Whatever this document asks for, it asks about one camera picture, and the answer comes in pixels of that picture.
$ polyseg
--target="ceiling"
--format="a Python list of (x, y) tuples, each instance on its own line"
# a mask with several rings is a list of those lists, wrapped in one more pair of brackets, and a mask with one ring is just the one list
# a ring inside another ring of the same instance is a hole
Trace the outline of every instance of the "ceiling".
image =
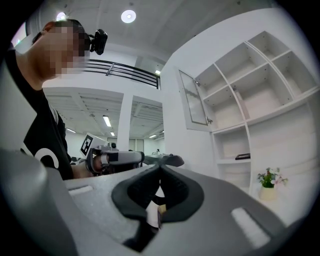
[[(98, 28), (106, 31), (108, 44), (148, 48), (155, 55), (161, 51), (169, 57), (214, 24), (273, 5), (274, 0), (47, 0), (27, 28), (38, 32), (57, 13), (65, 12), (90, 34)], [(122, 22), (125, 10), (136, 12), (134, 22)]]
[[(110, 132), (114, 132), (115, 138), (118, 136), (123, 94), (94, 89), (90, 89), (90, 93), (83, 93), (76, 88), (45, 88), (44, 92), (66, 128), (82, 134), (112, 137)], [(106, 125), (103, 115), (109, 117), (111, 127)], [(162, 137), (163, 127), (162, 107), (132, 102), (131, 139), (146, 139), (153, 134)]]

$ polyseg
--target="man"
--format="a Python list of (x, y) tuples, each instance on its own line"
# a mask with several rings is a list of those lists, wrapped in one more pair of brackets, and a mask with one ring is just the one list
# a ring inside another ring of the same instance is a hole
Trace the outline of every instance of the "man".
[[(21, 150), (44, 166), (58, 169), (64, 180), (91, 177), (92, 173), (85, 163), (70, 165), (65, 124), (48, 103), (42, 86), (45, 81), (65, 73), (67, 68), (83, 62), (89, 48), (90, 38), (82, 25), (68, 19), (46, 24), (26, 53), (9, 50), (5, 56), (14, 82), (37, 113)], [(94, 159), (94, 166), (101, 170), (99, 157)]]

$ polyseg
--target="recessed light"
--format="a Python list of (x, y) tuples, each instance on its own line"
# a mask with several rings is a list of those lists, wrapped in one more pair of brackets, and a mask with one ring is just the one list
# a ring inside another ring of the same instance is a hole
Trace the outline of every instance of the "recessed light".
[(133, 10), (125, 10), (122, 14), (121, 14), (121, 20), (124, 23), (131, 23), (136, 19), (136, 13)]
[(71, 130), (71, 129), (69, 129), (69, 128), (67, 128), (67, 130), (70, 131), (70, 132), (72, 132), (72, 133), (75, 133), (75, 134), (76, 134), (76, 132), (75, 132), (74, 130)]
[(65, 20), (66, 19), (66, 14), (64, 12), (60, 12), (58, 13), (58, 15), (56, 16), (56, 21), (62, 21), (62, 20)]
[(108, 116), (104, 115), (103, 120), (105, 121), (106, 126), (111, 127), (111, 123)]

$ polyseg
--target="black t-shirt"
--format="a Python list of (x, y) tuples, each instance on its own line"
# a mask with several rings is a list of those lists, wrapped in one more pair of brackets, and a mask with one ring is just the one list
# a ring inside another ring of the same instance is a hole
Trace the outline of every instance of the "black t-shirt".
[(59, 170), (63, 180), (73, 178), (70, 156), (67, 154), (66, 128), (59, 114), (53, 110), (43, 90), (34, 90), (21, 74), (16, 52), (9, 50), (5, 61), (17, 87), (37, 113), (21, 150), (32, 154), (44, 166)]

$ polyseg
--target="white pillar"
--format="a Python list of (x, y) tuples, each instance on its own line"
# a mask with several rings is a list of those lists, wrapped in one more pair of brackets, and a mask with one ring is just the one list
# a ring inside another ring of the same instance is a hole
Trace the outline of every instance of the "white pillar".
[(129, 150), (130, 118), (133, 94), (125, 93), (122, 99), (116, 147), (120, 151)]

